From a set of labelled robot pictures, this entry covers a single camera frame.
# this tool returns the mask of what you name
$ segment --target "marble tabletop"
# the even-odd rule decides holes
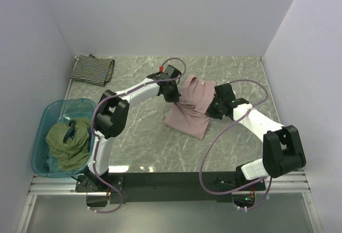
[[[96,104],[102,93],[110,89],[127,89],[157,72],[166,56],[154,57],[111,57],[115,59],[113,78],[105,87],[73,81],[69,99],[89,98]],[[269,85],[260,57],[181,57],[189,74],[203,80],[214,80],[223,84],[235,79],[252,79]],[[173,66],[183,71],[182,64],[173,60]],[[250,103],[261,100],[265,94],[257,85],[249,82],[233,83],[236,97]],[[232,123],[229,118],[222,121],[211,119],[203,141],[167,127],[163,120],[171,104],[163,97],[154,97],[133,107],[129,111],[126,128],[116,138],[110,157],[110,171],[116,172],[197,172],[202,157],[215,136]],[[258,110],[279,122],[272,96]],[[230,171],[243,163],[261,158],[262,143],[247,128],[236,125],[224,133],[209,154],[206,171]]]

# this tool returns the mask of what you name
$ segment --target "laundry basket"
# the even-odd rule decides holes
[[[58,161],[51,155],[49,145],[45,138],[53,125],[58,122],[68,123],[70,119],[91,118],[95,110],[95,103],[89,99],[71,99],[59,100],[50,104],[41,118],[38,128],[36,141],[31,160],[32,170],[43,177],[61,178],[70,177],[83,172],[90,160],[92,148],[94,145],[94,136],[90,139],[90,150],[88,161],[79,169],[69,172],[62,172],[59,169]]]

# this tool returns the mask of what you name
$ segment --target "wall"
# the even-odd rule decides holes
[[[263,56],[293,0],[44,0],[74,55]]]
[[[0,0],[0,231],[14,232],[44,108],[62,99],[72,54],[40,0]]]
[[[325,232],[341,232],[341,0],[294,0],[265,55],[284,124],[301,133]]]

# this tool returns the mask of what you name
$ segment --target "green cloth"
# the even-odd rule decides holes
[[[89,155],[89,118],[73,119],[75,124],[75,135],[69,137],[65,143],[63,139],[71,128],[69,125],[59,122],[51,127],[46,142],[51,154],[57,158],[59,169],[63,172],[81,168],[88,160]]]

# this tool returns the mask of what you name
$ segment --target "black and white striped fabric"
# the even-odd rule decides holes
[[[114,63],[113,59],[98,59],[92,54],[78,56],[70,78],[105,86],[112,79]]]

